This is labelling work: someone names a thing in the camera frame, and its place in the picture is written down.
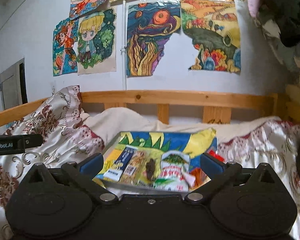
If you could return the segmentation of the dark blue milk powder box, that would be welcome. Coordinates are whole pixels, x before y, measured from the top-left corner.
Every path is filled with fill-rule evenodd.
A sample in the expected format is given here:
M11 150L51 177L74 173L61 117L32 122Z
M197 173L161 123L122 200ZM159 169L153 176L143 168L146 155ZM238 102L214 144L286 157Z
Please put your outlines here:
M136 151L136 147L126 146L110 168L106 170L103 177L118 182Z

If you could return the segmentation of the nut mix bar packet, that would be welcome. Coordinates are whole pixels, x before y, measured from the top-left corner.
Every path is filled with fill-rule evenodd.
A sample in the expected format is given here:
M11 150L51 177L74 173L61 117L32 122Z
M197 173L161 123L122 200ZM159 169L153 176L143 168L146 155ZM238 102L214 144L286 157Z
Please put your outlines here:
M137 150L127 164L119 182L127 185L136 185L143 166L146 163L148 152L144 150Z

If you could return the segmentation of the orange hair girl drawing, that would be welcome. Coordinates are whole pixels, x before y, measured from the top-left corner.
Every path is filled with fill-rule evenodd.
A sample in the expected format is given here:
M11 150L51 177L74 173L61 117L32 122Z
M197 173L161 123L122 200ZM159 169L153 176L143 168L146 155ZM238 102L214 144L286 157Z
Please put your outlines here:
M53 76L77 72L77 54L74 44L78 40L78 20L67 18L59 22L53 31Z

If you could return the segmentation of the grey tray with painted lining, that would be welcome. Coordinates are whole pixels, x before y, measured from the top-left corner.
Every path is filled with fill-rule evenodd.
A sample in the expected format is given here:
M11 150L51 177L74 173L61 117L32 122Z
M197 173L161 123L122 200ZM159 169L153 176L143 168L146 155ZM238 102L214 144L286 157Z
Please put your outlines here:
M137 150L148 152L148 157L162 156L168 151L179 151L188 154L190 159L214 148L217 151L216 131L208 128L196 133L182 132L120 132L103 152L103 158L114 149L123 150L126 146L136 147ZM102 186L122 187L128 191L138 189L156 190L154 187L122 184L107 178L93 178L93 181Z

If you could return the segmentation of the white green pickle packet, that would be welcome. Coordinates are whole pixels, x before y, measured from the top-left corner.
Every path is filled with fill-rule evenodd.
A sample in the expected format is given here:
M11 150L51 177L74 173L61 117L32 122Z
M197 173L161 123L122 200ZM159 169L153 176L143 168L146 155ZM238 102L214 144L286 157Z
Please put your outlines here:
M154 181L156 190L186 192L189 185L183 176L188 174L190 156L179 151L168 151L161 156L160 174Z

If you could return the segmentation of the yellow snack bar packet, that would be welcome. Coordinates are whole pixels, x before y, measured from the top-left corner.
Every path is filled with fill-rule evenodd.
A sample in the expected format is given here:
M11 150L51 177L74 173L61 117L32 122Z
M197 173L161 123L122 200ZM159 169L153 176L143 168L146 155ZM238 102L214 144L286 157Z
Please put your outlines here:
M112 150L104 160L103 168L96 177L102 179L104 173L113 165L113 163L117 160L121 153L122 150Z

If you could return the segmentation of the floral satin bed cover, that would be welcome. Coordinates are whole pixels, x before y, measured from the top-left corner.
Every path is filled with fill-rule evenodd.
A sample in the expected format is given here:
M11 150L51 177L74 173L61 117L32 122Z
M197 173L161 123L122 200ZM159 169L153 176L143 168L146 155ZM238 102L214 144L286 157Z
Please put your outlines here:
M7 135L40 134L44 142L22 154L0 156L0 239L13 236L5 207L34 163L60 167L67 161L83 161L105 147L102 138L83 124L84 110L75 95L75 87L78 86L61 89L6 130ZM217 153L225 161L234 160L243 167L256 167L261 162L272 166L297 205L298 216L290 234L300 239L300 177L296 168L300 126L282 120L268 121L246 135L227 142L217 140L217 143Z

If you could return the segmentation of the landscape hill drawing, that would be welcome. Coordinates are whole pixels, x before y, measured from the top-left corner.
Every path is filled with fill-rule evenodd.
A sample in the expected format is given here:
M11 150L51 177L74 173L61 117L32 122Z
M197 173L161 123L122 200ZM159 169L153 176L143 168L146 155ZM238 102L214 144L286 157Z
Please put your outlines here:
M190 70L241 72L241 35L234 0L180 0L183 33L198 55Z

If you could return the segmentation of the hanging clothes pile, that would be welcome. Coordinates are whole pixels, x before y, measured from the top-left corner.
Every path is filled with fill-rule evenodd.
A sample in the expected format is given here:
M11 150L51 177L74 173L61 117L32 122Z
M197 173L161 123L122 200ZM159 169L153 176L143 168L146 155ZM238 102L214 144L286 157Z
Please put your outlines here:
M293 83L300 83L300 0L248 0L248 9Z

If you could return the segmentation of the blond boy drawing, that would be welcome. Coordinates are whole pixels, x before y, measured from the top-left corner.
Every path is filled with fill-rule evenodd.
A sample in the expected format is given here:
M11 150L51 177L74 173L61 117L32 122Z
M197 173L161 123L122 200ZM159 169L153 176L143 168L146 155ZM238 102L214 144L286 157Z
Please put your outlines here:
M79 20L77 74L116 71L117 7L94 12Z

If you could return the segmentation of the cream blanket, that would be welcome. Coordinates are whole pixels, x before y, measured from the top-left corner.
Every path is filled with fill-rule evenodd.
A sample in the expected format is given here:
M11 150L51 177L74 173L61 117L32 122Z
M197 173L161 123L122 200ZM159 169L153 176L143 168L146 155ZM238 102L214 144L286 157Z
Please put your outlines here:
M259 118L239 124L184 124L167 125L159 120L150 121L139 113L123 107L109 108L102 113L90 115L81 112L83 124L87 125L96 135L102 138L107 145L119 132L146 131L146 132L184 132L196 133L208 128L216 130L219 142L227 142L236 136L246 135L268 121L280 121L278 116Z

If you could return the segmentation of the swirly night sky drawing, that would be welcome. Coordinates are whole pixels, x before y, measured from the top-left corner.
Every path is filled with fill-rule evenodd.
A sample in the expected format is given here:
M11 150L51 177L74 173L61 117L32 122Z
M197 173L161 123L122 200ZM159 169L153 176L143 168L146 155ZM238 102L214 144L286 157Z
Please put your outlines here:
M143 2L128 7L127 77L152 76L165 44L181 28L179 0Z

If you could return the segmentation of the white wall pipe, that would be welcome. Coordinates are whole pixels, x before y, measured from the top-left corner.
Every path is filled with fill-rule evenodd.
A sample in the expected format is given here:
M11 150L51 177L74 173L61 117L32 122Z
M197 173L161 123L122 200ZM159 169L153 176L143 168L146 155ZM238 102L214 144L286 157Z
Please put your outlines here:
M122 1L122 89L127 90L127 78L126 78L126 0Z

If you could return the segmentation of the white wall box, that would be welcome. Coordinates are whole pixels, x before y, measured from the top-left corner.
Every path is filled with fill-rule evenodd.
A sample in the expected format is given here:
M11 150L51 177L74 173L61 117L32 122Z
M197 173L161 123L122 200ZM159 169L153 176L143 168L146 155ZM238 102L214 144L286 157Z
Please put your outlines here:
M24 58L0 73L0 93L4 110L28 103Z

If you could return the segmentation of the pink white candy packet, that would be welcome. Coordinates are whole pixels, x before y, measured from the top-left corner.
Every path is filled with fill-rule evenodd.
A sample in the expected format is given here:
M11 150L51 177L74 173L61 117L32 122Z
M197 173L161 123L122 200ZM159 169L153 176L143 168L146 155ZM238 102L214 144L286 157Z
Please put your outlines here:
M196 177L195 176L193 176L189 173L183 172L183 178L185 179L185 181L187 182L187 184L190 187L194 187L195 182L196 182Z

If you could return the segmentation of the orange red sauce packet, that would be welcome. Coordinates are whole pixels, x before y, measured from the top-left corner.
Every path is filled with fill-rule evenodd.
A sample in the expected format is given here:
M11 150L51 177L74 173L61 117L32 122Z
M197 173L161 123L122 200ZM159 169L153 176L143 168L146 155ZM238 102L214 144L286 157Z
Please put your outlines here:
M192 158L189 173L194 177L194 185L190 186L190 189L197 189L209 182L215 175L222 173L224 161L225 159L214 148Z

